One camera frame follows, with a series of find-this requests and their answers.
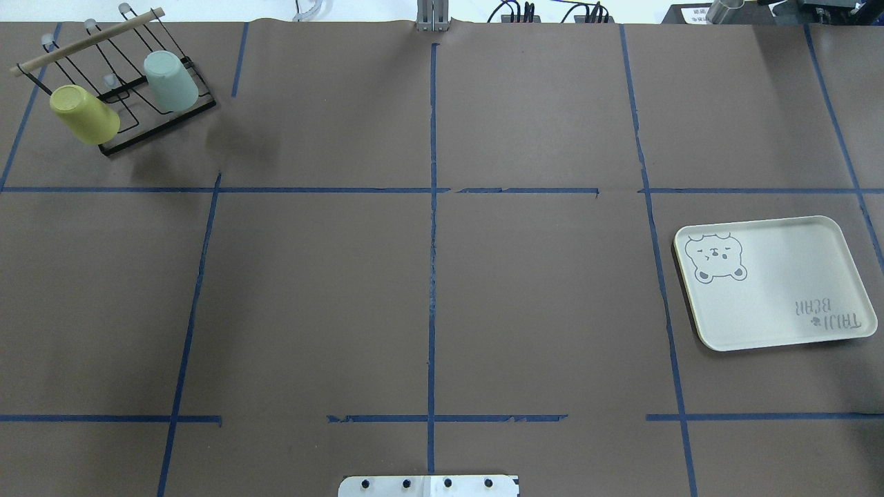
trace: white tray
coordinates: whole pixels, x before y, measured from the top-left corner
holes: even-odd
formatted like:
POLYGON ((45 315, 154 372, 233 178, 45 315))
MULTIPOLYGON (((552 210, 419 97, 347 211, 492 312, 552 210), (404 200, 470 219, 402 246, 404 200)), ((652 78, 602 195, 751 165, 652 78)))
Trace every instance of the white tray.
POLYGON ((674 245, 697 334, 712 350, 861 338, 878 328, 830 218, 685 226, 674 245))

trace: blue tape line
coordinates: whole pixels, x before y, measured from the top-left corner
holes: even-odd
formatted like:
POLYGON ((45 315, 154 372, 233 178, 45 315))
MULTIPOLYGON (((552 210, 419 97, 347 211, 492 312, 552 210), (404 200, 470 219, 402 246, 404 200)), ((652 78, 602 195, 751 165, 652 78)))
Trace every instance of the blue tape line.
MULTIPOLYGON (((789 421, 789 420, 856 420, 884 421, 884 414, 864 414, 860 412, 748 412, 748 413, 709 413, 688 414, 688 421, 789 421)), ((647 421, 680 421, 677 414, 649 414, 647 421)))
POLYGON ((857 190, 853 188, 643 188, 638 190, 640 194, 853 195, 856 192, 857 190))
POLYGON ((439 414, 440 423, 558 423, 567 414, 439 414))
POLYGON ((863 219, 865 220, 865 228, 869 231, 869 237, 872 238, 872 246, 875 249, 875 255, 878 257, 878 266, 881 269, 881 272, 884 272, 884 254, 881 253, 881 247, 878 243, 878 234, 875 232, 874 225, 872 224, 872 217, 869 216, 869 210, 865 206, 865 198, 863 197, 863 192, 859 187, 859 179, 857 178, 857 172, 853 169, 853 161, 850 160, 850 153, 847 151, 847 145, 844 143, 844 135, 841 132, 841 126, 838 124, 838 118, 834 114, 834 108, 832 107, 832 101, 829 99, 828 88, 826 88, 826 81, 823 79, 823 73, 819 69, 819 61, 817 60, 817 51, 813 48, 813 38, 811 37, 811 28, 808 25, 804 25, 804 39, 807 41, 807 49, 811 53, 811 62, 813 62, 813 71, 817 74, 817 81, 819 81, 819 89, 823 94, 823 101, 826 103, 826 110, 829 113, 829 118, 832 119, 832 127, 834 128, 834 134, 838 138, 838 146, 841 147, 841 153, 844 156, 844 163, 847 165, 847 172, 850 174, 850 181, 853 182, 853 187, 857 193, 857 200, 859 201, 859 209, 863 212, 863 219))
POLYGON ((678 413, 682 417, 682 446, 684 449, 684 462, 688 471, 688 485, 691 497, 697 497, 697 480, 694 476, 694 457, 690 450, 690 435, 688 434, 688 422, 684 418, 684 395, 682 394, 682 375, 678 368, 678 355, 675 353, 675 337, 672 331, 672 318, 669 315, 669 299, 667 297, 666 279, 663 277, 663 261, 660 257, 659 238, 657 226, 654 223, 653 204, 651 199, 651 181, 648 179, 648 168, 644 161, 642 142, 638 136, 638 108, 636 106, 636 91, 632 82, 632 70, 629 65, 629 48, 626 43, 626 29, 620 25, 620 41, 623 48, 623 67, 626 71, 626 84, 629 90, 629 106, 632 110, 632 126, 636 136, 636 151, 638 162, 642 165, 642 182, 644 186, 644 202, 648 211, 648 226, 651 228, 651 242, 654 249, 654 262, 657 265, 657 282, 660 296, 663 298, 663 310, 666 312, 666 331, 669 338, 669 362, 672 364, 672 378, 675 387, 675 400, 678 404, 678 413))
MULTIPOLYGON (((451 188, 437 188, 446 192, 451 188)), ((431 194, 432 188, 369 187, 223 187, 223 194, 431 194)))
POLYGON ((246 39, 248 38, 248 23, 242 23, 242 39, 240 39, 240 57, 236 60, 236 73, 233 75, 233 90, 231 98, 236 98, 236 92, 240 89, 240 71, 242 71, 242 58, 246 55, 246 39))
POLYGON ((181 353, 181 366, 178 370, 178 384, 175 386, 175 400, 171 406, 171 418, 169 420, 169 433, 166 436, 166 449, 163 455, 163 468, 160 470, 160 483, 156 489, 157 497, 165 493, 166 479, 169 477, 169 463, 171 462, 171 450, 175 443, 175 428, 177 426, 181 409, 181 393, 184 391, 184 378, 187 374, 187 359, 190 356, 190 346, 194 340, 194 326, 196 324, 196 305, 200 300, 202 291, 202 278, 206 272, 206 254, 209 252, 209 239, 212 235, 212 225, 215 223, 215 209, 218 203, 218 190, 221 185, 221 173, 215 179, 215 192, 212 194, 212 203, 209 207, 209 220, 206 221, 206 234, 202 238, 202 253, 200 254, 200 268, 196 273, 194 285, 194 299, 190 304, 190 317, 187 319, 187 334, 184 339, 184 351, 181 353))
MULTIPOLYGON (((436 423, 558 423, 567 414, 437 414, 436 423)), ((355 416, 326 416, 329 423, 426 423, 422 414, 372 414, 355 416)))
POLYGON ((427 473, 436 472, 436 48, 430 48, 430 322, 427 352, 427 473))
MULTIPOLYGON (((104 414, 0 414, 0 423, 168 423, 170 416, 104 414)), ((179 423, 221 425, 221 416, 182 416, 179 423)))
POLYGON ((464 188, 459 194, 595 194, 598 188, 464 188))
POLYGON ((208 187, 8 187, 10 193, 60 193, 60 194, 204 194, 212 193, 208 187))
MULTIPOLYGON (((55 40, 58 39, 58 34, 61 33, 61 23, 56 24, 55 34, 53 35, 55 40)), ((37 73, 37 80, 43 81, 43 76, 46 75, 46 66, 40 68, 40 72, 37 73)), ((25 125, 27 124, 27 118, 31 116, 31 109, 34 108, 34 101, 37 99, 37 92, 40 90, 40 87, 34 85, 34 88, 31 89, 31 97, 27 100, 27 106, 25 107, 25 114, 21 117, 21 122, 19 122, 19 130, 15 134, 15 139, 12 140, 12 148, 9 150, 9 156, 6 158, 6 166, 3 168, 3 174, 0 175, 0 193, 3 193, 6 187, 6 179, 9 178, 9 171, 12 168, 12 161, 15 160, 15 154, 19 151, 19 143, 21 142, 21 136, 25 133, 25 125)))

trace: yellow cup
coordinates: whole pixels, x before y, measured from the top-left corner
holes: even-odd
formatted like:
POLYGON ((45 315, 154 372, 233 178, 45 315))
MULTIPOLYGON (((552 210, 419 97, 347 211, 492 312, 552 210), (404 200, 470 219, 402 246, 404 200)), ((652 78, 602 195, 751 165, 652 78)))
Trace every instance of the yellow cup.
POLYGON ((105 143, 119 131, 119 115, 77 85, 64 85, 52 92, 50 107, 83 143, 105 143))

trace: white label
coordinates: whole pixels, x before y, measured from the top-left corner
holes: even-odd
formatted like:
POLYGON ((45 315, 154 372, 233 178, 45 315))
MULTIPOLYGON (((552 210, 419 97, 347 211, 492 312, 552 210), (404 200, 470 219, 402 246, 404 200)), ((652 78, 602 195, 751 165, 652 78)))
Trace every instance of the white label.
POLYGON ((688 7, 682 9, 682 17, 684 17, 684 22, 688 24, 712 24, 706 20, 707 12, 709 12, 709 7, 688 7))

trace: plastic cup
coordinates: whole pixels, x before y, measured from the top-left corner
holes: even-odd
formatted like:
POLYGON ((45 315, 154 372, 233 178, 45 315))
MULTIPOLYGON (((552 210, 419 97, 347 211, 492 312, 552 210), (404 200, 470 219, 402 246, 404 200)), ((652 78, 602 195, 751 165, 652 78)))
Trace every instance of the plastic cup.
POLYGON ((745 0, 713 0, 706 12, 706 20, 713 24, 728 24, 745 4, 745 0))
POLYGON ((77 85, 64 85, 52 92, 50 108, 86 144, 105 143, 119 131, 119 115, 77 85))
POLYGON ((199 97, 194 79, 178 56, 169 51, 151 52, 144 59, 144 74, 148 77, 156 105, 164 111, 183 111, 199 97))

